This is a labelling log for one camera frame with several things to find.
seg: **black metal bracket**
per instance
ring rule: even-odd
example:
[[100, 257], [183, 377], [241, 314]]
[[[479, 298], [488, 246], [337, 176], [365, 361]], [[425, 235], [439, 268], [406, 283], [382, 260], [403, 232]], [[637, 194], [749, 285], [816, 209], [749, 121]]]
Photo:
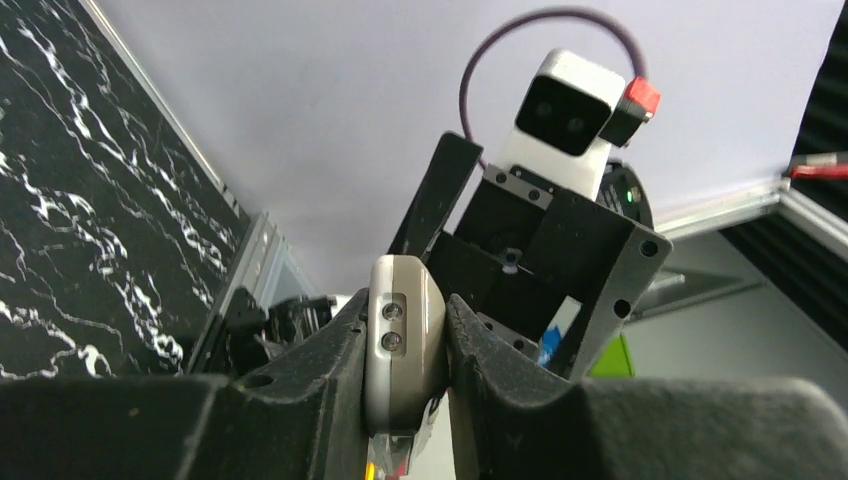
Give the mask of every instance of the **black metal bracket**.
[[442, 137], [390, 253], [419, 255], [444, 295], [460, 295], [475, 312], [529, 339], [542, 337], [566, 297], [576, 300], [582, 308], [550, 368], [579, 378], [623, 326], [671, 243], [593, 200], [545, 188], [525, 168], [494, 166], [456, 231], [447, 233], [448, 207], [479, 154], [454, 134]]
[[[239, 367], [233, 363], [231, 347], [236, 345], [236, 349], [241, 353], [240, 347], [244, 346], [245, 353], [253, 357], [256, 352], [251, 348], [251, 343], [255, 342], [251, 342], [251, 339], [255, 333], [262, 331], [266, 321], [267, 317], [257, 306], [253, 295], [243, 287], [236, 289], [230, 299], [226, 313], [223, 315], [215, 314], [210, 319], [203, 335], [194, 347], [191, 361], [186, 367], [186, 373], [194, 375], [221, 373], [232, 378], [246, 373], [244, 367]], [[248, 363], [256, 364], [255, 359]]]

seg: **screw hole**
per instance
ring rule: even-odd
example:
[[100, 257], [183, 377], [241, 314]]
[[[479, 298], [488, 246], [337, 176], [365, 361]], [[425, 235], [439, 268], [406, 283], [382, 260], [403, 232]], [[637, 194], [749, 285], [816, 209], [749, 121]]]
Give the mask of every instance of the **screw hole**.
[[615, 312], [618, 318], [624, 318], [630, 315], [630, 303], [627, 300], [618, 300], [613, 305], [612, 311]]
[[642, 242], [642, 245], [639, 246], [639, 251], [642, 252], [642, 255], [651, 258], [659, 253], [660, 247], [656, 244], [656, 242], [647, 241]]
[[241, 381], [245, 388], [260, 388], [274, 383], [274, 377], [269, 375], [251, 375]]

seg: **gray electronic device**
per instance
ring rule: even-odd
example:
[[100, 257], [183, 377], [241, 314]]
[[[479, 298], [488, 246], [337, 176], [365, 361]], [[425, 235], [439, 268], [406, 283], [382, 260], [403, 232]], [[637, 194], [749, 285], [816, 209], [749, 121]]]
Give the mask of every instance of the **gray electronic device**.
[[384, 255], [371, 270], [365, 421], [377, 464], [408, 468], [430, 436], [448, 385], [445, 300], [418, 257]]

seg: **white ceiling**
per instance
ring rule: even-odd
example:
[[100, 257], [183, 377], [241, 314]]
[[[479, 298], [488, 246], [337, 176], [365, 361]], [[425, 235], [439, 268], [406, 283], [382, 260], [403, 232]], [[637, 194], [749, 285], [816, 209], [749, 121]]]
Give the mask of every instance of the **white ceiling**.
[[[249, 211], [268, 209], [322, 290], [367, 283], [439, 135], [458, 130], [465, 61], [540, 0], [96, 0]], [[780, 170], [842, 0], [594, 0], [626, 24], [662, 90], [622, 157], [660, 214]], [[554, 47], [628, 74], [615, 42], [550, 23], [504, 41], [472, 84], [497, 151]]]

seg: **marble wall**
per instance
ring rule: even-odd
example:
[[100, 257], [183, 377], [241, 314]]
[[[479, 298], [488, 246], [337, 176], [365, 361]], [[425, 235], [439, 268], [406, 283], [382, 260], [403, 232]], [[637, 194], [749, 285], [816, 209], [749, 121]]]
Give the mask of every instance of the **marble wall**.
[[246, 218], [75, 0], [0, 0], [0, 376], [178, 372]]

